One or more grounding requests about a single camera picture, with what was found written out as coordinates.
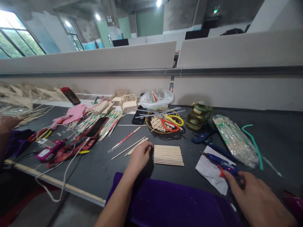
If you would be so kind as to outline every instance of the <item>glass jar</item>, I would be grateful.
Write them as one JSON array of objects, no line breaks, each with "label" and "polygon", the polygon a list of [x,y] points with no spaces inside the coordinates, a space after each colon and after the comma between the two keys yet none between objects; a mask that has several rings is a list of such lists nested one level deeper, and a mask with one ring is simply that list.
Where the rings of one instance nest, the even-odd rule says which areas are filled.
[{"label": "glass jar", "polygon": [[188,129],[197,131],[211,117],[212,107],[208,102],[198,100],[193,103],[193,108],[189,112],[185,125]]}]

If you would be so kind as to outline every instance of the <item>plastic bag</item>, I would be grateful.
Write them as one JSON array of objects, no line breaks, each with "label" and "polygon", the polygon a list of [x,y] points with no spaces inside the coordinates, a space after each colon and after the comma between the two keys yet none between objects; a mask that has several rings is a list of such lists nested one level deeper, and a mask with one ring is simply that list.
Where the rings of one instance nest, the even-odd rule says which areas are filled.
[{"label": "plastic bag", "polygon": [[168,90],[156,89],[146,92],[140,98],[140,105],[143,108],[158,109],[168,107],[168,104],[173,102],[174,94]]},{"label": "plastic bag", "polygon": [[245,165],[255,168],[259,164],[256,148],[247,136],[228,117],[212,118],[230,153]]}]

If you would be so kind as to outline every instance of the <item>white cable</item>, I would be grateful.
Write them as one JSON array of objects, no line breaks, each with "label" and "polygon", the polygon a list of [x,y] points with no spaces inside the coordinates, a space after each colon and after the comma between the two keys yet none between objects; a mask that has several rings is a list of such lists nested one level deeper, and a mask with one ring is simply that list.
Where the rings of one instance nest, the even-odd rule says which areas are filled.
[{"label": "white cable", "polygon": [[48,195],[50,196],[50,198],[51,198],[51,200],[52,200],[53,202],[59,202],[59,201],[61,200],[61,197],[62,197],[62,194],[63,194],[64,185],[65,185],[65,178],[66,178],[67,170],[69,169],[70,164],[73,162],[73,160],[75,159],[75,157],[77,156],[77,154],[81,151],[81,149],[84,147],[84,145],[85,145],[89,140],[90,140],[90,138],[87,138],[87,140],[84,142],[84,144],[81,146],[81,148],[77,151],[76,155],[72,158],[72,160],[71,160],[70,163],[68,164],[68,166],[67,166],[67,168],[66,168],[66,170],[65,170],[65,173],[64,173],[63,185],[62,185],[60,197],[59,197],[58,200],[54,199],[54,197],[52,196],[52,194],[50,193],[50,191],[47,189],[47,187],[44,186],[42,183],[40,183],[40,182],[38,181],[38,178],[39,178],[40,176],[42,176],[42,175],[48,173],[49,171],[51,171],[51,170],[57,168],[57,167],[58,167],[59,165],[61,165],[63,162],[60,162],[60,163],[59,163],[57,166],[55,166],[54,168],[49,169],[48,171],[46,171],[46,172],[40,174],[39,176],[35,177],[35,180],[37,181],[37,183],[40,184],[40,185],[46,190],[46,192],[48,193]]},{"label": "white cable", "polygon": [[[47,126],[47,127],[44,127],[44,128],[42,128],[42,129],[40,129],[40,131],[36,134],[36,139],[39,140],[38,135],[40,134],[40,132],[41,132],[43,129],[49,128],[49,127],[51,127],[51,126],[55,126],[55,125],[50,125],[50,126]],[[69,128],[71,131],[73,131],[73,134],[75,134],[75,135],[77,136],[77,133],[76,133],[73,129],[71,129],[70,127],[68,127],[67,125],[61,125],[61,126],[64,126],[64,127]],[[48,173],[49,171],[51,171],[51,170],[57,168],[57,167],[58,167],[59,165],[61,165],[63,162],[60,162],[57,166],[55,166],[55,167],[49,169],[48,171],[45,171],[44,173],[42,173],[42,174],[40,174],[40,175],[38,175],[38,176],[35,177],[36,182],[37,182],[38,184],[40,184],[40,185],[46,190],[46,192],[48,193],[48,195],[50,196],[50,198],[51,198],[52,201],[54,201],[54,202],[59,202],[59,201],[61,200],[61,197],[62,197],[62,194],[63,194],[64,185],[65,185],[65,178],[66,178],[67,170],[68,170],[70,164],[72,163],[72,161],[74,160],[74,158],[75,158],[75,157],[77,156],[77,154],[81,151],[81,149],[84,147],[84,145],[88,142],[89,139],[90,139],[90,138],[87,138],[87,140],[85,141],[85,143],[82,145],[82,147],[78,150],[78,152],[76,153],[76,155],[72,158],[72,160],[71,160],[70,163],[68,164],[68,166],[67,166],[67,168],[66,168],[66,170],[65,170],[65,173],[64,173],[63,185],[62,185],[61,194],[60,194],[60,197],[59,197],[58,200],[54,199],[54,197],[52,196],[52,194],[50,193],[50,191],[47,189],[47,187],[44,186],[42,183],[40,183],[39,180],[38,180],[38,178],[41,177],[42,175]]]}]

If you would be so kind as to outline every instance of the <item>gray table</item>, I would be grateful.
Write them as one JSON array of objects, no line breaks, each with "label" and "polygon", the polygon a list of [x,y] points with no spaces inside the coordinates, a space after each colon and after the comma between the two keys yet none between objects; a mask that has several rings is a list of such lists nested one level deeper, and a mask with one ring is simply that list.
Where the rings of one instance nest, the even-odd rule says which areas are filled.
[{"label": "gray table", "polygon": [[[186,112],[181,113],[181,117],[185,119],[190,108],[184,108],[186,109]],[[21,129],[30,128],[32,130],[37,130],[43,127],[43,125],[48,126],[52,123],[54,118],[63,116],[66,111],[67,108],[54,107],[47,115],[29,123]],[[264,171],[261,171],[259,168],[251,169],[243,164],[238,164],[238,167],[242,171],[249,171],[256,177],[265,181],[278,197],[282,196],[282,189],[286,189],[295,195],[300,194],[300,186],[303,184],[302,113],[214,108],[213,114],[227,116],[236,122],[239,127],[253,124],[252,127],[247,128],[247,131],[254,136],[261,154],[276,167],[283,175],[283,178],[277,176],[266,163],[264,163]],[[132,118],[133,115],[127,114],[122,118],[119,124],[129,125],[131,124]],[[185,128],[185,133],[181,137],[175,139],[166,138],[163,140],[154,137],[149,128],[144,126],[112,153],[107,152],[135,129],[135,126],[117,126],[112,135],[107,136],[102,142],[95,144],[90,150],[90,153],[76,157],[68,171],[67,183],[84,192],[106,199],[115,173],[125,171],[130,156],[124,157],[124,155],[120,155],[114,160],[111,160],[111,158],[141,139],[143,136],[146,136],[150,138],[149,141],[153,144],[180,146],[185,165],[184,167],[154,165],[152,160],[150,160],[146,166],[145,173],[152,179],[182,184],[222,196],[195,170],[201,152],[205,149],[205,145],[192,143],[191,138],[193,137],[193,134],[187,128]],[[54,131],[50,139],[63,139],[65,134],[62,134],[61,137],[57,135],[57,132],[60,132],[60,130],[61,128]],[[213,135],[212,139],[213,143],[220,147],[224,147],[219,135]],[[31,169],[36,169],[38,172],[47,170],[45,164],[40,165],[38,160],[34,157],[29,157],[19,163]],[[62,181],[68,163],[69,161],[64,162],[47,175]],[[104,205],[83,194],[79,194],[76,191],[70,190],[70,192],[97,204]],[[230,193],[227,196],[222,197],[225,197],[235,204]]]}]

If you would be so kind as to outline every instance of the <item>person's right hand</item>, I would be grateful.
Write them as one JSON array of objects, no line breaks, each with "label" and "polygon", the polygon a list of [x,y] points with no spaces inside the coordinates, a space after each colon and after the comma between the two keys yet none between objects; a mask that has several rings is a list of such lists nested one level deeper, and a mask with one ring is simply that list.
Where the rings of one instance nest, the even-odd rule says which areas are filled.
[{"label": "person's right hand", "polygon": [[245,179],[245,189],[241,190],[229,172],[224,174],[250,226],[296,226],[295,218],[262,180],[251,173],[239,172]]},{"label": "person's right hand", "polygon": [[22,121],[22,119],[19,119],[19,118],[0,115],[0,132],[1,133],[10,132],[21,121]]},{"label": "person's right hand", "polygon": [[149,152],[152,148],[151,142],[143,142],[139,144],[132,152],[128,170],[132,172],[136,177],[139,175],[141,170],[146,166],[149,160]]}]

